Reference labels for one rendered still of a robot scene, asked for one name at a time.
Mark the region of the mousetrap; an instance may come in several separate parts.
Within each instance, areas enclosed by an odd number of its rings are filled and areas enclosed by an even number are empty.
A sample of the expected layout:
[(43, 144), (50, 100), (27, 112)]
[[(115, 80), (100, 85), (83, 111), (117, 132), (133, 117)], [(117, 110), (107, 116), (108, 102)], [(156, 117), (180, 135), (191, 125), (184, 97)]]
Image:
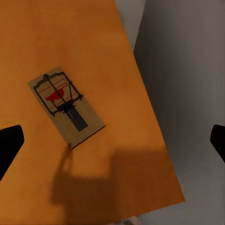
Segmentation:
[(61, 66), (27, 84), (71, 150), (105, 127)]

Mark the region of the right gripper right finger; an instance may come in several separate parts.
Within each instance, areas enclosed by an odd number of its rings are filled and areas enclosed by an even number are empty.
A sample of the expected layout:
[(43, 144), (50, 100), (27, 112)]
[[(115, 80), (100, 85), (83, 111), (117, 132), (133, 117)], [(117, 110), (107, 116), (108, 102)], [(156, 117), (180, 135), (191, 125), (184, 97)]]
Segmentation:
[(223, 161), (225, 162), (225, 127), (220, 125), (214, 125), (210, 142), (213, 144)]

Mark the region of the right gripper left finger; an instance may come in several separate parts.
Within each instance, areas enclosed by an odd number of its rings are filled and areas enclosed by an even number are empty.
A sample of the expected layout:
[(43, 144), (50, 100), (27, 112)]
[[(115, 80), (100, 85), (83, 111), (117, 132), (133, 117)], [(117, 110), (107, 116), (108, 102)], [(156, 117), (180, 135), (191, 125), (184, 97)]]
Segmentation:
[(24, 143), (20, 125), (0, 130), (0, 181)]

